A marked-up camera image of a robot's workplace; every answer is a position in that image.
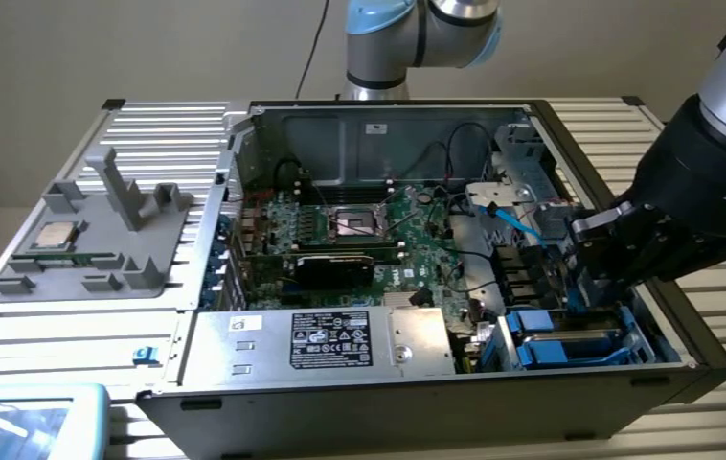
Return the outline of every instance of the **power supply label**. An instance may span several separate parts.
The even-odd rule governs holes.
[[[369,312],[295,313],[289,363],[295,369],[371,366]]]

